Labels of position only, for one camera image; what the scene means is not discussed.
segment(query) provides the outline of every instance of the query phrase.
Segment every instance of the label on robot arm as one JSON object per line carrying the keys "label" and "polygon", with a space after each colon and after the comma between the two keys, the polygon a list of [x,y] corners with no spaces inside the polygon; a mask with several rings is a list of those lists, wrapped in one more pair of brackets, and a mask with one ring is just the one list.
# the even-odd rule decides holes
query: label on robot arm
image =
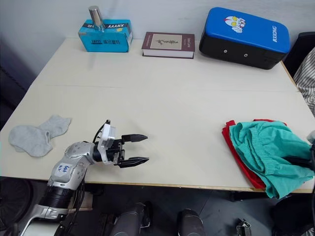
{"label": "label on robot arm", "polygon": [[56,171],[55,171],[55,176],[58,176],[58,177],[61,177],[61,176],[64,176],[68,173],[68,171],[71,169],[71,166],[70,164],[67,164],[67,163],[60,163],[57,168],[56,168]]}

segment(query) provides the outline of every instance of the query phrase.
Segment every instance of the cartoon character print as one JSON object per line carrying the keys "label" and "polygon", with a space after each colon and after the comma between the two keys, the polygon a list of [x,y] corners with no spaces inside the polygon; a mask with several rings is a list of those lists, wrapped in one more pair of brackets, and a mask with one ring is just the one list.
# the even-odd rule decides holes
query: cartoon character print
{"label": "cartoon character print", "polygon": [[245,20],[242,18],[238,18],[236,16],[228,16],[225,18],[225,23],[232,27],[232,30],[234,30],[237,33],[242,33],[243,28],[245,26]]}

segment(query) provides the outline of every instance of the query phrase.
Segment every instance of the book cover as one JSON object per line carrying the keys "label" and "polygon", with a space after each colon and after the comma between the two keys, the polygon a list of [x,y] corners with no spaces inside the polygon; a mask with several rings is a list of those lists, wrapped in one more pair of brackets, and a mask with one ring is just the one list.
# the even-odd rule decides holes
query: book cover
{"label": "book cover", "polygon": [[166,51],[195,51],[194,34],[147,32],[142,49]]}

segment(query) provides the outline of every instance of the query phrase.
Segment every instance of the robotic arm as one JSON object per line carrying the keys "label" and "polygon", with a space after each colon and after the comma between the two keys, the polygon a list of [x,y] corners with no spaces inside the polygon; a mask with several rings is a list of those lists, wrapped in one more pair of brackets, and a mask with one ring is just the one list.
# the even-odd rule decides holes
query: robotic arm
{"label": "robotic arm", "polygon": [[[34,206],[20,236],[63,236],[65,234],[65,227],[59,222],[66,218],[71,198],[84,180],[89,165],[103,162],[106,165],[112,164],[125,168],[137,166],[149,160],[145,157],[132,157],[125,160],[125,150],[122,149],[125,142],[139,142],[147,139],[147,136],[131,134],[123,135],[121,139],[115,140],[115,130],[116,128],[112,127],[110,121],[107,120],[92,143],[74,143],[65,150],[63,158],[52,170],[44,196],[39,204]],[[38,219],[55,223],[38,224],[36,223]]]}

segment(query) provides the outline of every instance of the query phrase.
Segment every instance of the striped cloth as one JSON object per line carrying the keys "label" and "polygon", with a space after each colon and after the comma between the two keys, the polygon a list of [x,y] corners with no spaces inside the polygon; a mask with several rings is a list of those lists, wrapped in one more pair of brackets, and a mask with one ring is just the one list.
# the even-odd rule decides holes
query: striped cloth
{"label": "striped cloth", "polygon": [[315,116],[315,47],[304,58],[293,80]]}

